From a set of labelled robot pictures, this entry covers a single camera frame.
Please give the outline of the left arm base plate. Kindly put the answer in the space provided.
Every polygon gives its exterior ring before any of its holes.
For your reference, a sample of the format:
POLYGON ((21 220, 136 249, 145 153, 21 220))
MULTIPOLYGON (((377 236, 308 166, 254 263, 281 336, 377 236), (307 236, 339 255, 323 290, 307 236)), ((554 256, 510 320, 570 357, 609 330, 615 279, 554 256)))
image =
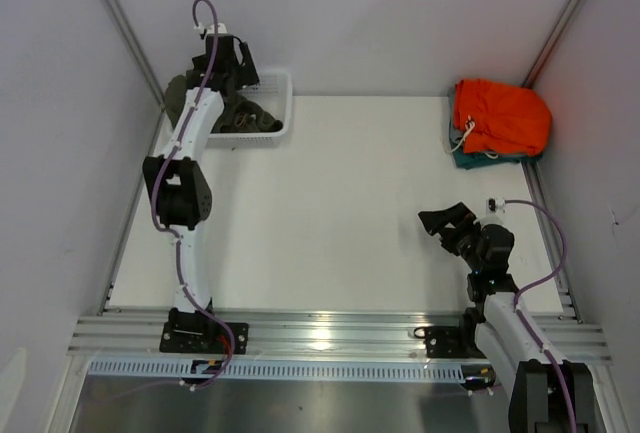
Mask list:
POLYGON ((230 332, 219 323, 200 312, 182 312, 177 308, 169 311, 160 338, 159 351, 181 354, 223 354, 231 347, 233 354, 244 355, 249 339, 249 324, 227 323, 230 332))

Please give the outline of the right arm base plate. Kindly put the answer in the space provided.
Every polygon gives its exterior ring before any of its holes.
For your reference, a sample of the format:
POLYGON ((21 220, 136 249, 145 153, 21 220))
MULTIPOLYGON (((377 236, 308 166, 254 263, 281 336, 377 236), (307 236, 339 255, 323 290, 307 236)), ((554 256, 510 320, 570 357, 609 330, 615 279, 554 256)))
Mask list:
POLYGON ((413 337, 425 346, 430 359, 485 359, 471 334, 460 326, 419 326, 413 337))

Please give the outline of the olive green shorts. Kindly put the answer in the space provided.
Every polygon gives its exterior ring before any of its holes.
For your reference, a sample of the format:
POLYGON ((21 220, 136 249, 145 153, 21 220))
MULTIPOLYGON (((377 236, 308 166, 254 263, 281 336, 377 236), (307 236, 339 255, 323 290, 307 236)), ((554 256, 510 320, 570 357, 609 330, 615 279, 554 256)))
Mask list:
MULTIPOLYGON (((189 88, 199 87, 204 72, 187 70, 171 79, 164 92, 164 112, 173 127, 178 123, 189 88)), ((239 93, 224 98, 224 111, 214 123, 212 133, 273 133, 283 128, 283 122, 259 104, 239 93)))

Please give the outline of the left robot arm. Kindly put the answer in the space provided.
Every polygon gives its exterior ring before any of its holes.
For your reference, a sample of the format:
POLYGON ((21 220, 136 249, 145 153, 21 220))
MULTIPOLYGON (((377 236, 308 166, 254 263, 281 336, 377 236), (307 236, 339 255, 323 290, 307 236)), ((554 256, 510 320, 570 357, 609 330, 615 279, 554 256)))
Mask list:
POLYGON ((224 113, 225 100, 259 79, 255 68, 246 65, 248 46, 237 36, 210 33, 205 42, 206 70, 198 85, 186 91, 184 109, 169 141, 160 154, 144 159, 142 172, 153 226, 169 238, 177 280, 160 351, 231 358, 247 328, 228 325, 212 311, 203 238, 213 193, 199 161, 214 124, 224 113))

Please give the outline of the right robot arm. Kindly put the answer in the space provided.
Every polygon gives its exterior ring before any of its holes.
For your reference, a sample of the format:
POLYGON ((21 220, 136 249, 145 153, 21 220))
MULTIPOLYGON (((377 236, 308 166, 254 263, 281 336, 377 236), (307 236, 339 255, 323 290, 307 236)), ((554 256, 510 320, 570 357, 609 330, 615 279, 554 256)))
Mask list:
POLYGON ((515 236, 496 222, 481 222, 462 202, 421 211, 426 233, 469 268, 471 302, 455 326, 413 331, 429 359, 487 360, 493 372, 468 380, 467 390, 499 381, 509 397, 512 432, 593 432, 596 395, 587 365, 561 353, 538 327, 523 302, 528 286, 509 272, 515 236))

